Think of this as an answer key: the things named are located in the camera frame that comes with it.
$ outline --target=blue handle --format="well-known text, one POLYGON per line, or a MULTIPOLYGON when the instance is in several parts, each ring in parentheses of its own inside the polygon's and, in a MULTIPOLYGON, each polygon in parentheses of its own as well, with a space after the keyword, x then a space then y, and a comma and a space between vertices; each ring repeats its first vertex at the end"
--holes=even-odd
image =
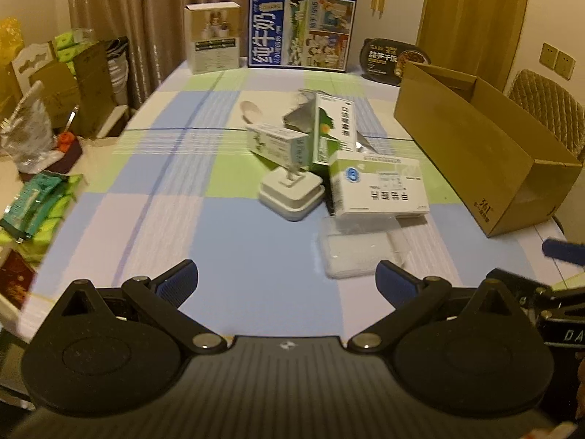
POLYGON ((585 244, 573 244, 548 238, 542 243, 542 253, 548 258, 585 266, 585 244))
POLYGON ((388 260, 375 269, 375 286, 394 308, 402 307, 423 289, 424 282, 388 260))
POLYGON ((195 263, 190 259, 185 259, 153 279, 151 285, 158 297, 179 308, 195 292, 198 277, 195 263))

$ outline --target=plastic bag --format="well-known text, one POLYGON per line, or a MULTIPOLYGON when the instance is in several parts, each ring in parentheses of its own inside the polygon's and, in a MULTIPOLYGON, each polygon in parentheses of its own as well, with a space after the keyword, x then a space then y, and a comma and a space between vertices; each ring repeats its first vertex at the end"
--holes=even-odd
POLYGON ((18 103, 10 117, 0 124, 0 145, 11 156, 18 171, 36 174, 63 158, 54 150, 51 119, 41 99, 39 80, 18 103))
POLYGON ((20 21, 16 18, 0 20, 0 66, 10 64, 23 48, 20 21))

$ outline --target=table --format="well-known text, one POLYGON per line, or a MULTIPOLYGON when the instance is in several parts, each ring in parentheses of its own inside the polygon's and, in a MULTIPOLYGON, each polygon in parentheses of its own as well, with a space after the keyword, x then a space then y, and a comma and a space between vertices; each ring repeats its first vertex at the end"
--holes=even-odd
POLYGON ((183 64, 137 112, 65 221, 33 284, 19 334, 31 338, 76 278, 120 286, 182 259, 193 259, 200 274, 182 312, 226 337, 347 339, 390 313, 373 275, 326 277, 317 247, 323 204, 293 223, 257 200, 268 168, 246 149, 240 102, 254 102, 264 121, 282 124, 303 87, 354 101, 358 129, 379 153, 420 160, 431 213, 401 221, 412 274, 477 286, 495 267, 547 284, 583 272, 542 255, 542 239, 563 237, 552 221, 486 238, 393 118, 397 87, 358 74, 296 70, 193 76, 183 64))

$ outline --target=black food package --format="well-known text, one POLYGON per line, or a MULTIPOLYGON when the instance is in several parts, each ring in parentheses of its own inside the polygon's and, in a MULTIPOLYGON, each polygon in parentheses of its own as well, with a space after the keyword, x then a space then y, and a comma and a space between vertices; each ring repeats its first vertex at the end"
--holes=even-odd
POLYGON ((400 86, 408 61, 430 64, 431 59, 413 44, 385 39, 366 39, 360 52, 360 64, 366 79, 400 86))

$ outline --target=brown cardboard box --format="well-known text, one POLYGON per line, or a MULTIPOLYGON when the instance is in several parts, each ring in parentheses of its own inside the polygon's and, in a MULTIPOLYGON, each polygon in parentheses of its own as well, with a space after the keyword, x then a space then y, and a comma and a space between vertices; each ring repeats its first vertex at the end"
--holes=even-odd
POLYGON ((116 106, 103 44, 87 48, 73 58, 73 64, 77 79, 65 63, 53 61, 35 72, 30 82, 43 82, 43 101, 53 128, 64 127, 79 104, 71 131, 80 137, 95 137, 116 106))
POLYGON ((21 97, 12 64, 0 65, 0 122, 12 115, 21 97))
POLYGON ((394 116, 487 236, 549 219, 581 171, 546 127, 475 76, 408 64, 394 116))

